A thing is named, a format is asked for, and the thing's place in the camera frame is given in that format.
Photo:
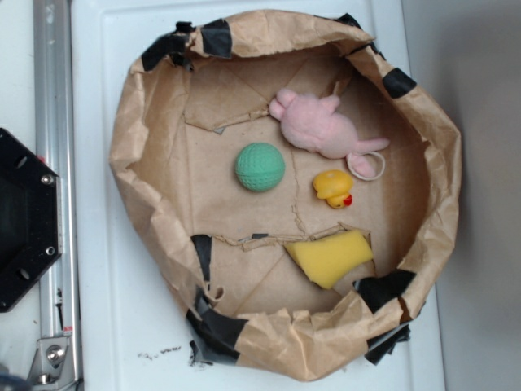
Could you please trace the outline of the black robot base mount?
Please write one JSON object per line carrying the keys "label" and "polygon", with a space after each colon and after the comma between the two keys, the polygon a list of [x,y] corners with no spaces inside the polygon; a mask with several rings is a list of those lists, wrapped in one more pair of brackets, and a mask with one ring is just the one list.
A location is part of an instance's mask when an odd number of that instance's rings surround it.
{"label": "black robot base mount", "polygon": [[61,255],[59,176],[1,129],[1,311],[11,311]]}

